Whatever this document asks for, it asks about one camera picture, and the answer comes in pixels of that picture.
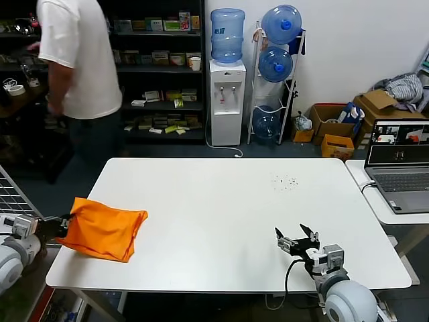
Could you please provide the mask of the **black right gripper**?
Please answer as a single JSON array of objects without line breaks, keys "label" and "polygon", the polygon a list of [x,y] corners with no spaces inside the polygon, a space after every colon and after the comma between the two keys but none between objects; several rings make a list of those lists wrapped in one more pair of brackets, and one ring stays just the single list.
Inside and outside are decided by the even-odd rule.
[{"label": "black right gripper", "polygon": [[300,224],[300,228],[306,234],[307,238],[292,240],[283,235],[283,233],[276,227],[275,234],[277,239],[278,247],[284,252],[290,252],[291,256],[299,256],[307,264],[314,264],[314,260],[311,258],[309,251],[320,250],[320,241],[318,232],[312,231],[309,227]]}]

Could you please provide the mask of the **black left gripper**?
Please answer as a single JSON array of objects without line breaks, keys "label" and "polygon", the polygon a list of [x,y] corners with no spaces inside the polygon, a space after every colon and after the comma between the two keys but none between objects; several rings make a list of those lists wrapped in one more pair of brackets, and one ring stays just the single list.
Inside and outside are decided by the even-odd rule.
[{"label": "black left gripper", "polygon": [[74,214],[65,214],[60,217],[49,217],[38,221],[38,237],[40,240],[65,238],[68,234],[68,226]]}]

